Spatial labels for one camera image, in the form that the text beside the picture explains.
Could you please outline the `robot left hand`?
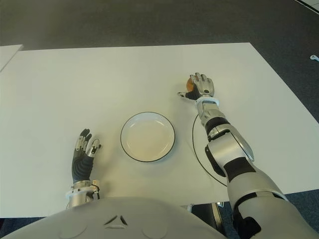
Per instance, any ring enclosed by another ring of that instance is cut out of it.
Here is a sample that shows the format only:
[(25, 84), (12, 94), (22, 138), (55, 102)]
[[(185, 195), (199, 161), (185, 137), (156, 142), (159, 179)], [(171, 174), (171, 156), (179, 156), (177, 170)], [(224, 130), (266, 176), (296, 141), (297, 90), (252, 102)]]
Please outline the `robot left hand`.
[(87, 149), (91, 137), (90, 129), (85, 128), (77, 138), (71, 167), (73, 184), (90, 180), (94, 158), (102, 147), (99, 139), (94, 139)]

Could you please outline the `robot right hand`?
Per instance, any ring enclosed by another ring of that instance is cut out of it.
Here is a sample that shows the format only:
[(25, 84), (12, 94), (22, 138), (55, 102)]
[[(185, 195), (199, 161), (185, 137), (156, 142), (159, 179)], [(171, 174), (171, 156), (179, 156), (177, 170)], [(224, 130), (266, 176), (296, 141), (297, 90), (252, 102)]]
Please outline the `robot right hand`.
[(205, 74), (196, 72), (189, 76), (186, 82), (187, 92), (178, 92), (177, 95), (181, 98), (190, 100), (198, 100), (201, 97), (214, 96), (214, 84)]

